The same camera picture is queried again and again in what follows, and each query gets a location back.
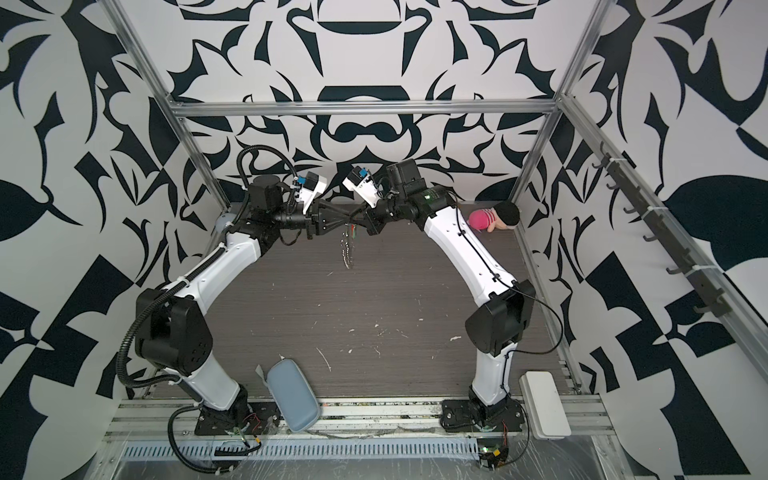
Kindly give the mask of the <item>red handled keyring tool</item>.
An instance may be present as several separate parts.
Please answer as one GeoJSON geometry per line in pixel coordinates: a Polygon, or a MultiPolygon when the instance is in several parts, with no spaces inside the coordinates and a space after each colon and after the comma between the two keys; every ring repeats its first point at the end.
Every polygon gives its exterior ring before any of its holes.
{"type": "Polygon", "coordinates": [[[340,241],[342,261],[347,270],[352,270],[354,268],[355,238],[352,238],[350,235],[351,226],[352,225],[344,228],[340,241]]]}

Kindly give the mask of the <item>pink doll black hair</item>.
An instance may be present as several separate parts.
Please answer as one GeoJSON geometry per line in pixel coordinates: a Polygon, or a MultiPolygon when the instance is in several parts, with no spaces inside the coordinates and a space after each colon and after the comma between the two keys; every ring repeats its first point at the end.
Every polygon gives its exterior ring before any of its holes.
{"type": "Polygon", "coordinates": [[[490,233],[495,230],[513,230],[519,225],[520,218],[517,205],[505,201],[493,207],[473,211],[469,216],[468,224],[474,230],[490,233]]]}

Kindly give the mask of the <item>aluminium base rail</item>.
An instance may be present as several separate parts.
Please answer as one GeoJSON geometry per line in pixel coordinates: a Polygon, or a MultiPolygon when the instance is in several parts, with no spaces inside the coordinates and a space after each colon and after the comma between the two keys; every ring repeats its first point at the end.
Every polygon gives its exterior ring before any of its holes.
{"type": "MultiPolygon", "coordinates": [[[[181,399],[130,400],[118,407],[107,427],[105,438],[162,440],[167,437],[171,414],[188,406],[181,399]]],[[[173,422],[176,438],[222,439],[233,435],[283,435],[287,427],[276,404],[266,398],[250,401],[252,416],[241,428],[226,427],[197,411],[181,413],[173,422]]],[[[481,427],[471,417],[465,398],[393,397],[393,398],[326,398],[320,401],[320,417],[303,434],[320,437],[376,437],[390,434],[442,435],[483,432],[525,432],[523,421],[534,418],[534,408],[515,404],[492,419],[489,427],[481,427]]]]}

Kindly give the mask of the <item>blue grey glasses case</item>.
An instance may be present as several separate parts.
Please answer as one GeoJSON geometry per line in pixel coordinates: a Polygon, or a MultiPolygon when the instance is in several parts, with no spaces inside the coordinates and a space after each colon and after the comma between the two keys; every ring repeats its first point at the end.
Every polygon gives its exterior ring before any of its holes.
{"type": "Polygon", "coordinates": [[[292,432],[307,431],[318,421],[321,416],[318,398],[293,359],[284,358],[268,371],[258,365],[255,372],[292,432]]]}

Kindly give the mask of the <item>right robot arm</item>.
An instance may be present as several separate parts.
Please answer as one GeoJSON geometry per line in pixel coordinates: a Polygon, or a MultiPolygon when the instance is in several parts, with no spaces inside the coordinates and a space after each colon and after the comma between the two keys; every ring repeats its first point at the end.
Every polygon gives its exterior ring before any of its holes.
{"type": "Polygon", "coordinates": [[[343,186],[365,202],[353,215],[369,234],[393,221],[410,221],[450,260],[467,285],[477,310],[466,320],[466,333],[477,351],[470,399],[488,416],[509,395],[513,352],[530,324],[536,292],[519,282],[489,253],[443,186],[429,186],[412,160],[386,168],[388,183],[378,186],[362,167],[353,168],[343,186]]]}

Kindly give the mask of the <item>wall coat hook rack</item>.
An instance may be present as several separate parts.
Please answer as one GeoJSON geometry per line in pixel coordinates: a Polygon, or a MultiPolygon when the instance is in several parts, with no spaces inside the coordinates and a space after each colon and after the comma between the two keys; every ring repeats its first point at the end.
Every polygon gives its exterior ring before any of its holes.
{"type": "Polygon", "coordinates": [[[657,242],[673,262],[666,269],[669,275],[685,277],[703,304],[694,311],[711,313],[722,318],[733,311],[721,283],[716,279],[719,268],[696,252],[693,240],[683,231],[669,208],[662,205],[645,182],[635,173],[631,162],[610,155],[605,145],[599,147],[600,159],[593,165],[607,173],[611,182],[607,188],[622,193],[629,205],[623,211],[642,221],[650,233],[643,237],[648,243],[657,242]]]}

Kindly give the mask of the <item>white box on rail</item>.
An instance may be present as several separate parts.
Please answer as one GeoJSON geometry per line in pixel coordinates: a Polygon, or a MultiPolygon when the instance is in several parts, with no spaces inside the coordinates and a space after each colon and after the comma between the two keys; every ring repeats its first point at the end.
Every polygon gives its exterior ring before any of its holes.
{"type": "Polygon", "coordinates": [[[520,377],[519,385],[535,439],[561,440],[572,434],[550,372],[527,371],[520,377]]]}

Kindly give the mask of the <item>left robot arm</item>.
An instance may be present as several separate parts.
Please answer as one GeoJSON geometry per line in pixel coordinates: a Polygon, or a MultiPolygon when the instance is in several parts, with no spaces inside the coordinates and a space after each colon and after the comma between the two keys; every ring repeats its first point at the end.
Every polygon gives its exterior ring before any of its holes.
{"type": "Polygon", "coordinates": [[[318,198],[303,180],[288,186],[274,175],[254,179],[218,246],[188,273],[137,298],[136,318],[116,356],[120,382],[132,389],[179,384],[201,410],[231,423],[246,418],[251,412],[248,392],[215,358],[206,313],[283,231],[321,235],[348,223],[352,215],[318,198]]]}

